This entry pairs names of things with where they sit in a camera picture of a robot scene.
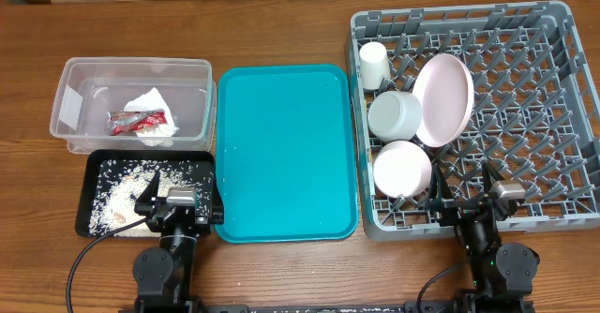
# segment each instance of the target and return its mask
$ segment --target transparent plastic container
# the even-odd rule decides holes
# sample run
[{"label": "transparent plastic container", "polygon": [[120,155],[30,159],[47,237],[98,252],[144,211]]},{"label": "transparent plastic container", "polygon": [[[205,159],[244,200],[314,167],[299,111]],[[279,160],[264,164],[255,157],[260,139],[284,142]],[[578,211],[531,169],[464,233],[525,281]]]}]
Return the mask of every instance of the transparent plastic container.
[{"label": "transparent plastic container", "polygon": [[[108,112],[122,111],[156,87],[179,130],[172,137],[110,136]],[[71,153],[96,149],[209,151],[215,128],[210,63],[201,59],[148,57],[72,58],[58,84],[50,133],[67,140]]]}]

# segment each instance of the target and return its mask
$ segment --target gray crate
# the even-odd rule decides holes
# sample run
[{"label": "gray crate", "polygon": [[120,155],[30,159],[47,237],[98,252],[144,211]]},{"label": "gray crate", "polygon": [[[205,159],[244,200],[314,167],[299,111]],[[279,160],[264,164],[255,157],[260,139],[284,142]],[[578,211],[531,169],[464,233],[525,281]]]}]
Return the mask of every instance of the gray crate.
[{"label": "gray crate", "polygon": [[[386,45],[393,80],[363,91],[358,50]],[[370,102],[385,89],[411,91],[432,56],[450,53],[472,73],[470,123],[454,142],[429,149],[458,199],[482,192],[481,162],[527,189],[501,231],[559,231],[600,226],[600,102],[569,7],[562,2],[358,12],[352,16],[348,69],[356,125],[363,223],[376,241],[451,236],[421,208],[426,192],[390,199],[373,183],[383,143],[368,131]]]}]

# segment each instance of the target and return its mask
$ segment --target blue tray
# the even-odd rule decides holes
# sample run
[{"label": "blue tray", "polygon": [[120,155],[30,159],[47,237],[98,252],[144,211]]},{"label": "blue tray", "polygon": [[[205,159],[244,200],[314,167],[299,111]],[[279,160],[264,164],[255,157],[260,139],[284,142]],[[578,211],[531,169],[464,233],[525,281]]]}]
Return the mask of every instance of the blue tray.
[{"label": "blue tray", "polygon": [[217,186],[231,243],[342,239],[358,224],[346,74],[234,68],[217,102]]}]

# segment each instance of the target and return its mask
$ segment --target red and silver package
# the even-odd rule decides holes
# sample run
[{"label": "red and silver package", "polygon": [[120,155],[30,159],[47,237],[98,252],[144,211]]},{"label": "red and silver package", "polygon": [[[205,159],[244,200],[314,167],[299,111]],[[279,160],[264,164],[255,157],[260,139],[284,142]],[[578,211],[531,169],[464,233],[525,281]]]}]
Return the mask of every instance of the red and silver package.
[{"label": "red and silver package", "polygon": [[111,135],[123,132],[142,130],[146,127],[165,125],[167,118],[165,111],[155,110],[147,112],[109,112],[107,128]]}]

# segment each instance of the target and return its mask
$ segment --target brown tabletop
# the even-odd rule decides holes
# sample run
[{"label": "brown tabletop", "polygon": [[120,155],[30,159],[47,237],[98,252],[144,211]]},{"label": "brown tabletop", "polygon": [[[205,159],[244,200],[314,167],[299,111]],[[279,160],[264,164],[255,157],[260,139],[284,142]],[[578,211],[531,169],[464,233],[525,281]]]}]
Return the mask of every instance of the brown tabletop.
[{"label": "brown tabletop", "polygon": [[[203,58],[215,79],[229,68],[332,63],[342,68],[351,16],[365,9],[535,0],[256,0],[0,7],[0,311],[64,312],[68,271],[89,242],[74,220],[86,156],[68,152],[48,124],[60,74],[74,56]],[[600,87],[600,0],[563,0],[575,16]],[[600,311],[600,230],[504,234],[542,258],[531,299],[539,312]],[[135,257],[153,239],[112,239],[75,275],[76,312],[131,307]],[[452,239],[348,239],[197,248],[193,291],[207,304],[357,305],[414,300],[425,282],[464,260]],[[426,299],[468,287],[468,268]]]}]

